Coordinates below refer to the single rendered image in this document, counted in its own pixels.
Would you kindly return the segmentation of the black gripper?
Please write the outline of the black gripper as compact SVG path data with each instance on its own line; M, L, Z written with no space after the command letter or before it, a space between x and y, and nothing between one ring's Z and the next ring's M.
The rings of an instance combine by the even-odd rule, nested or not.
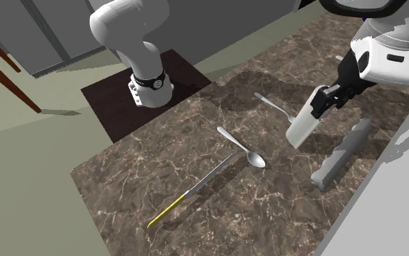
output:
M320 87L313 97L310 105L311 114L319 119L328 109L336 105L341 108L348 100L363 93L367 88L375 86L376 83L360 78L357 59L350 49L338 65L338 78L333 85Z

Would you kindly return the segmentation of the white oblong block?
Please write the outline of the white oblong block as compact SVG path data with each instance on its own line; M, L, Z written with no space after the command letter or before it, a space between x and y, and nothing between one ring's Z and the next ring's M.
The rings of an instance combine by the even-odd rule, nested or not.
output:
M311 114L313 110L311 102L321 87L325 87L325 85L320 85L313 90L312 94L309 96L306 103L302 106L298 115L286 131L286 138L295 149L297 149L309 137L318 124L323 120L322 118L316 119Z

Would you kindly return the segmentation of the silver fork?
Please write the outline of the silver fork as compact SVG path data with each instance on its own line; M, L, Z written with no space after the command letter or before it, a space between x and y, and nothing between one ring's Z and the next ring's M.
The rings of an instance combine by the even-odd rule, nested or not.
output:
M264 97L263 95L259 94L258 92L255 92L254 95L259 98L261 101L263 101L264 103L272 106L273 108L276 108L277 110L281 111L282 113L284 113L286 115L286 118L288 119L289 123L292 124L295 120L295 117L290 115L287 111L283 110L282 108L280 108L279 106L277 106L276 104L272 103L270 100L268 100L266 97Z

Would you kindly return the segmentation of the grey long bar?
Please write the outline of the grey long bar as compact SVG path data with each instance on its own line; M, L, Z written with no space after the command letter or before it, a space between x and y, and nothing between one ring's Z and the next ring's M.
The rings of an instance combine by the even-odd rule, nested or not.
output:
M333 149L321 167L311 174L311 183L319 191L325 192L351 156L368 137L371 130L371 120L361 119L352 127L351 132L344 136L341 143Z

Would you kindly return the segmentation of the silver spoon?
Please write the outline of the silver spoon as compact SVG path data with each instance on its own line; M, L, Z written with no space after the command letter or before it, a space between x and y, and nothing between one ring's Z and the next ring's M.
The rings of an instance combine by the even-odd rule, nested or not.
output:
M226 137L228 140L239 146L241 149L243 149L246 152L246 156L248 159L248 162L258 168L265 168L266 167L266 162L265 160L257 153L250 151L242 145L237 139L235 139L225 128L223 127L217 127L217 131L222 134L224 137Z

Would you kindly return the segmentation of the dark robot stand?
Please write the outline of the dark robot stand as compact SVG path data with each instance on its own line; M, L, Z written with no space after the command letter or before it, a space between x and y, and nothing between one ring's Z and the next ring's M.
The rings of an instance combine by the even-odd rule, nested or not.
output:
M172 49L162 53L161 60L174 85L174 91L170 102L160 108L146 108L135 104L129 89L129 79L132 75L130 68L81 89L113 143L211 83L192 64Z

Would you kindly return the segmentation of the grey cabinet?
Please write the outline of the grey cabinet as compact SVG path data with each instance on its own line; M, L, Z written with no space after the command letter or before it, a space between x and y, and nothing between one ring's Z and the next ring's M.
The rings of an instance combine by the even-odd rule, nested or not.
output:
M92 11L89 0L0 0L0 43L38 78L104 49Z

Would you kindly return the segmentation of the yellow handled knife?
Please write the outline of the yellow handled knife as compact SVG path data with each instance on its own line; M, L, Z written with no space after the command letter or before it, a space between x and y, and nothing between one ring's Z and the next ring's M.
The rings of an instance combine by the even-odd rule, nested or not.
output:
M181 204L186 198L197 193L205 184L207 184L216 174L223 169L223 167L230 162L235 156L236 152L231 153L226 159L220 162L214 169L212 169L205 177L203 177L198 183L196 183L191 189L184 192L178 199L171 203L164 211L157 215L153 220L149 222L147 228L152 228L157 225L168 213L170 213L175 207Z

